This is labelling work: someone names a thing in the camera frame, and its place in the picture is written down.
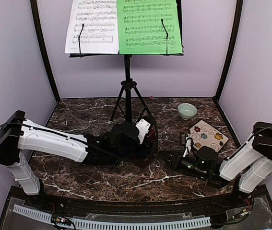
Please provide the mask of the dark red wooden metronome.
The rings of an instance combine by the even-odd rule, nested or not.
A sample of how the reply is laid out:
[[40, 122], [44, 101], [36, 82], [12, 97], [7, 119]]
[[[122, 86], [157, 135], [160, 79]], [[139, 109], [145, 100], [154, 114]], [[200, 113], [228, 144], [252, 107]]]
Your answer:
[[148, 146], [146, 147], [146, 155], [144, 159], [135, 163], [140, 168], [146, 168], [150, 163], [153, 162], [155, 155], [158, 152], [158, 129], [153, 127], [150, 129], [147, 139]]

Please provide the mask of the green paper sheet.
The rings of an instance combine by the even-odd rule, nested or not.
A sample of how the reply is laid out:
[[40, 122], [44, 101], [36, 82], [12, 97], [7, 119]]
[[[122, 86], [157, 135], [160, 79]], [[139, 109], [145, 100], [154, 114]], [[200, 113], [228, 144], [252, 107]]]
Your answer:
[[182, 55], [175, 0], [118, 0], [119, 53]]

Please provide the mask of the white sheet music paper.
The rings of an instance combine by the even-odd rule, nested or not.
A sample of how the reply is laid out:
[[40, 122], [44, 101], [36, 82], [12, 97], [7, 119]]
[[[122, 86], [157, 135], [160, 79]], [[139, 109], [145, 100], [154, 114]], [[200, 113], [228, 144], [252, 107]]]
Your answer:
[[118, 54], [118, 15], [115, 0], [74, 0], [65, 54]]

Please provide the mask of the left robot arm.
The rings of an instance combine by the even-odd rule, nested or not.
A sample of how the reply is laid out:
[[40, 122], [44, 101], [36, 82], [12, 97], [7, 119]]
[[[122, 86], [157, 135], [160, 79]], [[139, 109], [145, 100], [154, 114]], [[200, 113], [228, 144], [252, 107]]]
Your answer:
[[158, 129], [151, 116], [136, 123], [114, 124], [99, 136], [75, 135], [38, 125], [16, 111], [0, 125], [0, 164], [6, 166], [14, 180], [40, 209], [50, 205], [44, 186], [33, 173], [24, 150], [64, 157], [90, 166], [116, 167], [120, 162], [143, 163], [158, 150]]

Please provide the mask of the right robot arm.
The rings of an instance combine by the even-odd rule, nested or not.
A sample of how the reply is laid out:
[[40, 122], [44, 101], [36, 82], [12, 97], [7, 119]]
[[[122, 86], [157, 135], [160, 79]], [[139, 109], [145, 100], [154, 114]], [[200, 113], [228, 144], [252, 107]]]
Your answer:
[[161, 151], [166, 166], [186, 176], [206, 180], [215, 188], [222, 188], [235, 181], [236, 188], [227, 198], [227, 204], [237, 208], [272, 173], [272, 124], [257, 122], [253, 132], [232, 155], [218, 163], [218, 153], [203, 146], [190, 157], [195, 139], [190, 132], [181, 135], [183, 153]]

